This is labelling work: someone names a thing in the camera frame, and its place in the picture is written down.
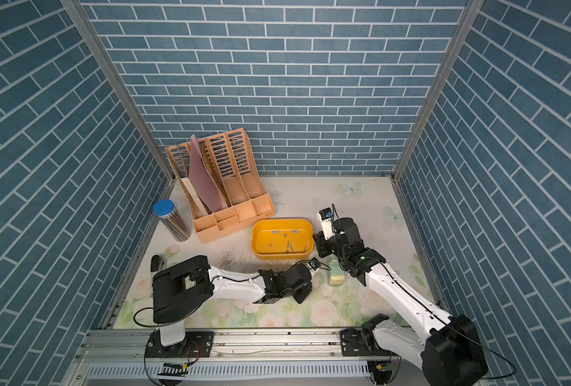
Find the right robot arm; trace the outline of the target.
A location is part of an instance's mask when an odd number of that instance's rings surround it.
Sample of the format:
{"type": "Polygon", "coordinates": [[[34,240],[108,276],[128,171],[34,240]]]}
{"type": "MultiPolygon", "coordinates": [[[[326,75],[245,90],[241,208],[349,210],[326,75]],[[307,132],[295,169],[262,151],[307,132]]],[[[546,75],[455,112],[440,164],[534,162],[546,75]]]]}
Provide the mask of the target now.
{"type": "Polygon", "coordinates": [[[406,321],[402,327],[379,314],[364,325],[372,349],[393,352],[420,368],[431,385],[473,385],[489,371],[473,322],[434,305],[419,294],[374,249],[364,245],[354,220],[334,210],[318,213],[314,234],[319,257],[334,255],[342,269],[375,292],[406,321]]]}

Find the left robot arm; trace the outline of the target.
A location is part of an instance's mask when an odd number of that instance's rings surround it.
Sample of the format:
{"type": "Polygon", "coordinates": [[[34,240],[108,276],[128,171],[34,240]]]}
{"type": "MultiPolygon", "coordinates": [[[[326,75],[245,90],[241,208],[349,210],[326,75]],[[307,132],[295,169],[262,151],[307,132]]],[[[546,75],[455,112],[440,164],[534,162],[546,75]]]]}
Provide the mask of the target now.
{"type": "Polygon", "coordinates": [[[202,355],[198,341],[186,337],[185,321],[211,299],[249,304],[274,304],[292,298],[301,304],[310,295],[312,279],[322,264],[303,260],[284,271],[259,270],[237,273],[216,268],[198,255],[153,275],[153,322],[156,324],[146,358],[202,355]]]}

